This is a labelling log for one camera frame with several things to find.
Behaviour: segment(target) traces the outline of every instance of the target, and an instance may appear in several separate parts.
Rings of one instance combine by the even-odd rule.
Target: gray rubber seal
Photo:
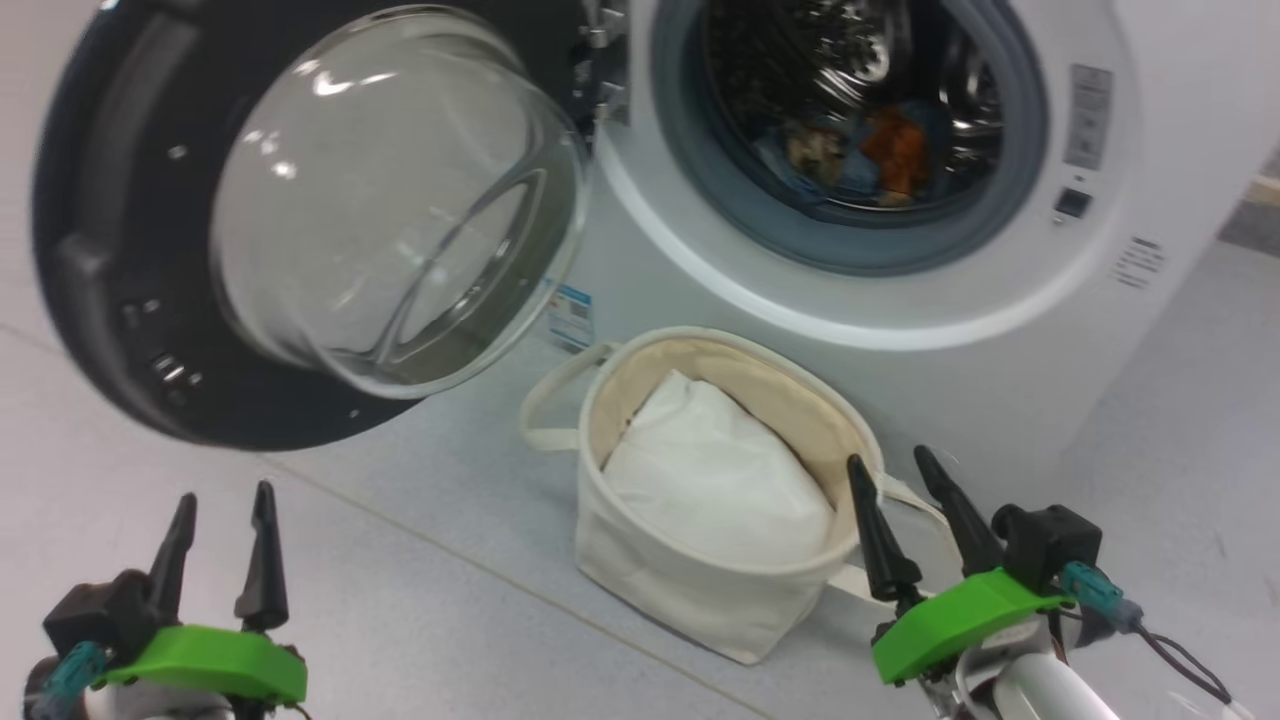
[[[788,204],[777,177],[744,161],[754,160],[742,155],[750,150],[716,104],[703,46],[704,4],[666,0],[653,32],[653,91],[658,120],[685,174],[748,237],[824,270],[902,275],[973,252],[1027,201],[1044,160],[1048,110],[1034,49],[1002,0],[942,5],[983,49],[1001,91],[1001,159],[984,187],[952,202],[900,213]]]

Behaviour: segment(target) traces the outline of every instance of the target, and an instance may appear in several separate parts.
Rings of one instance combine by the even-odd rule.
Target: floor
[[[4,92],[40,97],[87,5],[15,0]],[[877,618],[828,593],[763,665],[652,625],[573,568],[573,459],[520,441],[515,409],[559,359],[522,343],[483,380],[329,447],[189,447],[106,405],[61,352],[26,254],[24,178],[42,102],[5,108],[0,142],[0,706],[49,653],[40,620],[74,583],[147,566],[178,497],[200,498],[183,618],[233,626],[255,483],[275,482],[308,708],[342,717],[932,716],[882,687]],[[1103,564],[1258,717],[1280,716],[1280,259],[1216,245],[1027,506],[1107,529]],[[571,416],[562,407],[559,416]],[[1075,657],[1117,712],[1216,716],[1132,638]]]

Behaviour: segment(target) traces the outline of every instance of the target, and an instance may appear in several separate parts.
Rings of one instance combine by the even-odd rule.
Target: washing machine door
[[[105,0],[33,236],[72,357],[182,439],[296,448],[493,364],[568,270],[579,0]]]

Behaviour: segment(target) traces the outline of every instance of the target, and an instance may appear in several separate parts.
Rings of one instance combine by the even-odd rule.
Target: white washing machine
[[[768,345],[891,466],[928,442],[993,505],[1244,190],[1277,27],[1261,1],[105,0],[36,258],[99,389],[192,442],[365,430],[554,302],[579,343]]]

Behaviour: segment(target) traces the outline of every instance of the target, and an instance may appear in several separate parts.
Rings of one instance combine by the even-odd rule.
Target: white bag
[[[804,562],[835,516],[778,436],[680,370],[631,419],[604,483],[659,533],[730,565]]]
[[[577,428],[532,427],[552,395],[605,357]],[[722,562],[644,521],[609,488],[600,469],[671,370],[721,388],[787,443],[835,507],[822,552],[785,566]],[[846,471],[850,455],[863,457],[881,501],[927,512],[950,537],[941,512],[883,473],[876,437],[844,397],[795,363],[730,333],[667,328],[622,347],[590,347],[530,391],[520,409],[520,429],[536,450],[579,452],[579,569],[640,612],[744,665],[763,660],[809,615],[828,584],[883,605],[870,597],[867,574],[845,564],[858,547]]]

